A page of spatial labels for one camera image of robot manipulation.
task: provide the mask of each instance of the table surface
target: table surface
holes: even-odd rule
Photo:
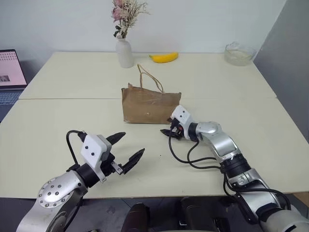
[[[156,77],[166,92],[182,92],[183,99],[231,97],[274,98],[256,66],[233,66],[223,54],[179,54],[177,60],[158,64],[146,53],[135,62]],[[115,53],[56,52],[38,72],[20,99],[120,99],[128,82],[140,85],[136,66],[120,68]],[[156,90],[144,77],[144,88]]]
[[[309,190],[309,145],[277,99],[182,99],[181,104],[196,121],[219,122],[270,187]],[[63,174],[73,164],[65,140],[71,129],[106,137],[126,131],[112,148],[118,163],[146,148],[128,174],[110,175],[86,198],[224,194],[218,170],[196,170],[172,157],[168,138],[159,131],[168,127],[123,122],[121,100],[19,100],[0,124],[0,196],[36,198],[45,181]],[[193,144],[172,142],[182,159]],[[72,146],[83,163],[77,136]],[[211,156],[205,145],[192,153],[192,158],[204,156]]]

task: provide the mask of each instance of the clear glass bowl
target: clear glass bowl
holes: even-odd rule
[[[233,42],[225,47],[224,58],[230,64],[246,66],[250,64],[255,53],[256,51],[253,48]]]

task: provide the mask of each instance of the banana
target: banana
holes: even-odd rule
[[[156,63],[166,63],[177,59],[178,52],[173,52],[165,55],[149,55],[149,57]]]

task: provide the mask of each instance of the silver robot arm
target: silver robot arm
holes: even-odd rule
[[[204,141],[212,148],[245,219],[259,223],[265,232],[309,232],[309,220],[299,213],[285,210],[258,172],[251,168],[235,142],[222,131],[217,122],[193,121],[181,105],[171,115],[172,127],[181,127],[183,136]]]
[[[39,190],[34,206],[20,222],[17,232],[65,231],[88,188],[98,181],[104,182],[111,173],[126,174],[137,164],[145,150],[135,153],[129,162],[122,166],[114,162],[115,157],[110,151],[112,145],[125,135],[124,132],[108,138],[102,135],[87,135],[82,131],[78,135],[83,141],[81,154],[85,164],[73,165],[63,175],[47,181]]]

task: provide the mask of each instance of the brown paper bag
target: brown paper bag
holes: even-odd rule
[[[167,119],[179,105],[182,94],[165,93],[161,83],[155,77],[141,65],[138,64],[137,67],[140,71],[140,87],[134,87],[129,83],[128,88],[121,89],[124,121],[128,123],[168,124]],[[143,74],[153,79],[160,92],[143,88]]]

